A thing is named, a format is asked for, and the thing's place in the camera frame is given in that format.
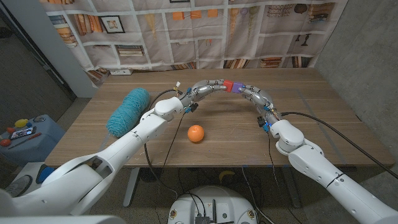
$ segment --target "table leg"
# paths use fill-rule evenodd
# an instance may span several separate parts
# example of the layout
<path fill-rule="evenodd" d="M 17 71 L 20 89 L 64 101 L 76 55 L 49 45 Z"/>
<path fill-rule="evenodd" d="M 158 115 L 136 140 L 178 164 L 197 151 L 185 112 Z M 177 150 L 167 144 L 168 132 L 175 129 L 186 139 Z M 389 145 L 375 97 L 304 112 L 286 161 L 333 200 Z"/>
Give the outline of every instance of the table leg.
<path fill-rule="evenodd" d="M 134 189 L 138 183 L 139 167 L 132 168 L 129 178 L 129 183 L 127 184 L 126 194 L 124 195 L 123 206 L 128 207 L 131 204 L 132 196 L 134 194 Z"/>
<path fill-rule="evenodd" d="M 299 193 L 297 192 L 296 184 L 294 182 L 292 171 L 290 170 L 290 167 L 283 167 L 282 173 L 283 173 L 283 176 L 285 179 L 287 190 L 289 191 L 289 194 L 290 194 L 290 198 L 292 199 L 293 207 L 301 208 L 301 201 L 300 201 Z"/>

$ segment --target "picture frame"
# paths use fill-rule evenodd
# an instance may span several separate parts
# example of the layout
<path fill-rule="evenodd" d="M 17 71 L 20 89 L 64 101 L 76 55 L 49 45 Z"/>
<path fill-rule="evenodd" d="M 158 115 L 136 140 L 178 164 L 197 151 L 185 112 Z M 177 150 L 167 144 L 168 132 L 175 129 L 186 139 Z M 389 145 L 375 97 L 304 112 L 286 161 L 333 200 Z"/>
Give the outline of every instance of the picture frame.
<path fill-rule="evenodd" d="M 120 16 L 99 16 L 108 34 L 125 33 Z"/>
<path fill-rule="evenodd" d="M 190 0 L 170 0 L 170 3 L 190 2 Z"/>

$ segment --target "wall outlet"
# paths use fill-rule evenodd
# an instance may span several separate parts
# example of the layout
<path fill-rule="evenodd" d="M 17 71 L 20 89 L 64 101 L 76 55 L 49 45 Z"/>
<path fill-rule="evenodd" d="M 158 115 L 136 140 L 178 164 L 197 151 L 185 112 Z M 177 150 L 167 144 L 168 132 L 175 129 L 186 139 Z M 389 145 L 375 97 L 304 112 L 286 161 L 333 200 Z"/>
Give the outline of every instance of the wall outlet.
<path fill-rule="evenodd" d="M 111 75 L 131 75 L 132 70 L 130 69 L 120 69 L 120 70 L 111 70 Z"/>

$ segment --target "wooden table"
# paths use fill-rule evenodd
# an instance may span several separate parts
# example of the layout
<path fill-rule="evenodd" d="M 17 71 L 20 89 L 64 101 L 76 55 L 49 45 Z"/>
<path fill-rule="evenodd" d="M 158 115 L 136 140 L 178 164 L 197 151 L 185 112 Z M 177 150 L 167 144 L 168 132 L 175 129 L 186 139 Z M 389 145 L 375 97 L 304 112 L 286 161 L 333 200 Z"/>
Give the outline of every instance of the wooden table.
<path fill-rule="evenodd" d="M 177 81 L 181 82 L 180 89 L 186 90 L 200 80 L 219 78 L 266 90 L 273 97 L 279 112 L 298 111 L 316 116 L 347 135 L 383 164 L 394 163 L 389 151 L 321 75 L 315 69 L 306 68 L 178 70 L 110 76 L 45 163 L 60 166 L 78 156 L 96 153 L 107 134 L 105 124 L 108 118 L 134 88 L 145 88 L 153 99 L 159 92 L 173 88 Z M 171 96 L 174 93 L 165 95 L 163 99 Z M 167 167 L 259 167 L 271 164 L 267 152 L 267 134 L 257 124 L 258 113 L 253 104 L 240 94 L 224 91 L 213 93 L 198 104 L 198 109 L 186 114 L 182 120 L 165 164 Z M 147 144 L 154 166 L 163 165 L 180 118 L 180 114 L 176 115 L 166 132 Z M 307 139 L 318 144 L 326 158 L 336 166 L 374 165 L 327 127 L 303 116 L 288 115 L 284 118 L 299 128 Z M 194 124 L 205 129 L 205 138 L 199 144 L 194 144 L 187 138 L 187 130 Z M 115 140 L 110 137 L 106 145 Z M 275 142 L 271 138 L 275 165 L 289 164 L 287 157 L 276 150 Z M 143 148 L 126 166 L 147 167 Z"/>

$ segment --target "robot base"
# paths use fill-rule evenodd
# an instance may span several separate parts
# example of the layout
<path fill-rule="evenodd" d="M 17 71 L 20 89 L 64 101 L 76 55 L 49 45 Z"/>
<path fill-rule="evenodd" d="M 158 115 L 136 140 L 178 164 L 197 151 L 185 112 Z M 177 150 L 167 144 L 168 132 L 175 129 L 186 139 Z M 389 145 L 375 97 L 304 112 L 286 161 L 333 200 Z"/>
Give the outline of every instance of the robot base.
<path fill-rule="evenodd" d="M 190 190 L 203 201 L 206 217 L 203 217 L 203 205 L 199 198 L 190 194 L 181 195 L 172 205 L 168 224 L 189 224 L 201 220 L 200 223 L 242 223 L 255 224 L 257 216 L 248 200 L 237 192 L 222 186 L 207 185 Z"/>

